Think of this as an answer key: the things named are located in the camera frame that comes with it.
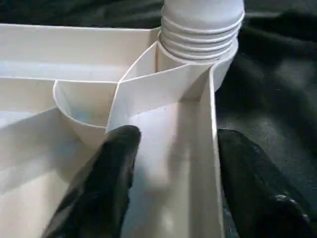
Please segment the white plastic tray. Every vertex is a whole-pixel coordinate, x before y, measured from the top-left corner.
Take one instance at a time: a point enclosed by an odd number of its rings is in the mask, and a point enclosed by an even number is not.
[[[223,237],[214,91],[237,51],[192,64],[158,29],[0,24],[0,234],[39,238],[106,138],[142,132],[123,238]]]

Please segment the curved divider wall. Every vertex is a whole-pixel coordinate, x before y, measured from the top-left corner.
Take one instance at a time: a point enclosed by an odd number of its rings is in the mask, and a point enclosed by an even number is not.
[[[106,124],[116,83],[57,81],[54,99],[79,138],[98,148],[105,140]]]

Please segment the dark cloth background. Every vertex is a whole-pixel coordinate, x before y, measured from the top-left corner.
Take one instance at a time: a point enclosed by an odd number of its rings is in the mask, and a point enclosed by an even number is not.
[[[216,93],[218,127],[240,131],[259,144],[317,214],[317,1],[245,3],[240,48]],[[162,4],[0,0],[0,22],[152,28],[160,25]],[[224,216],[229,234],[226,206]]]

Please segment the black fabric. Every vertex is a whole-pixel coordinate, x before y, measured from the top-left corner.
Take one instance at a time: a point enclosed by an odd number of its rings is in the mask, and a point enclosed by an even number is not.
[[[238,54],[216,92],[218,128],[242,132],[260,145],[307,200],[314,219],[317,217],[316,19],[294,12],[276,18],[249,19],[239,35]],[[238,159],[244,154],[237,152],[231,156]]]
[[[71,182],[43,238],[120,238],[140,139],[135,126],[108,134]]]

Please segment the curved plastic cup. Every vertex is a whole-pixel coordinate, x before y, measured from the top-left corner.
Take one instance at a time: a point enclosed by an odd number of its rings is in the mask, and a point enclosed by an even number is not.
[[[230,47],[228,47],[227,49],[225,49],[224,51],[215,53],[215,54],[211,54],[211,53],[205,53],[205,52],[183,52],[180,50],[176,50],[176,49],[171,49],[171,48],[166,48],[167,51],[169,51],[172,55],[185,59],[185,60],[212,60],[212,59],[219,59],[220,56],[222,56],[223,54],[225,54],[226,52],[228,52],[230,50]]]
[[[163,34],[167,35],[174,35],[176,39],[189,41],[193,43],[217,43],[224,40],[227,40],[229,38],[232,38],[233,35],[237,34],[241,28],[241,22],[238,22],[235,24],[234,27],[227,29],[225,31],[221,32],[195,32],[191,31],[192,29],[189,29],[190,31],[184,31],[178,28],[175,28],[170,22],[167,20],[164,20],[162,18],[161,20],[161,32]]]
[[[98,148],[106,138],[106,125],[116,83],[57,81],[53,88],[57,107],[79,138]]]
[[[230,45],[232,44],[233,40],[227,41],[224,44],[221,45],[216,45],[213,46],[212,44],[192,44],[192,43],[187,43],[187,42],[176,42],[173,41],[169,38],[167,38],[164,34],[160,34],[160,40],[161,42],[167,47],[171,48],[171,49],[179,49],[179,50],[183,50],[186,52],[213,52],[213,53],[217,53],[217,52],[221,52],[225,49],[227,49],[228,47],[230,47]]]
[[[226,28],[244,13],[243,0],[165,0],[162,16],[197,31]]]

